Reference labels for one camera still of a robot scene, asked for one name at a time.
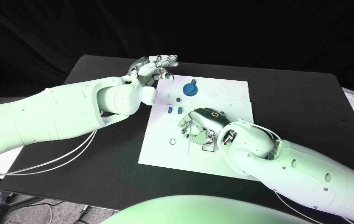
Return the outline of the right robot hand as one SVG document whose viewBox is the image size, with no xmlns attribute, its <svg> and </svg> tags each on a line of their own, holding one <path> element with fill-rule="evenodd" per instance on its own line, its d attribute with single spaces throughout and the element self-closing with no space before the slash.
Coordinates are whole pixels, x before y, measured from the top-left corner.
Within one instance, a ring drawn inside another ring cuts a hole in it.
<svg viewBox="0 0 354 224">
<path fill-rule="evenodd" d="M 183 137 L 189 142 L 207 146 L 218 138 L 221 130 L 230 124 L 227 116 L 212 108 L 192 110 L 180 119 L 178 127 L 185 131 Z M 188 134 L 186 129 L 195 125 L 199 133 Z"/>
</svg>

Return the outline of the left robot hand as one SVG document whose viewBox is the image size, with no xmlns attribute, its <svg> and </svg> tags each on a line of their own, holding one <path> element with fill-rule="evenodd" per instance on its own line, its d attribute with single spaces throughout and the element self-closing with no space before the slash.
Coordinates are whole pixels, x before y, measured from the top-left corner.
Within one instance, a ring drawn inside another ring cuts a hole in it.
<svg viewBox="0 0 354 224">
<path fill-rule="evenodd" d="M 173 74 L 166 68 L 178 65 L 178 55 L 144 56 L 130 65 L 127 75 L 133 76 L 143 86 L 152 86 L 157 80 L 173 80 Z"/>
</svg>

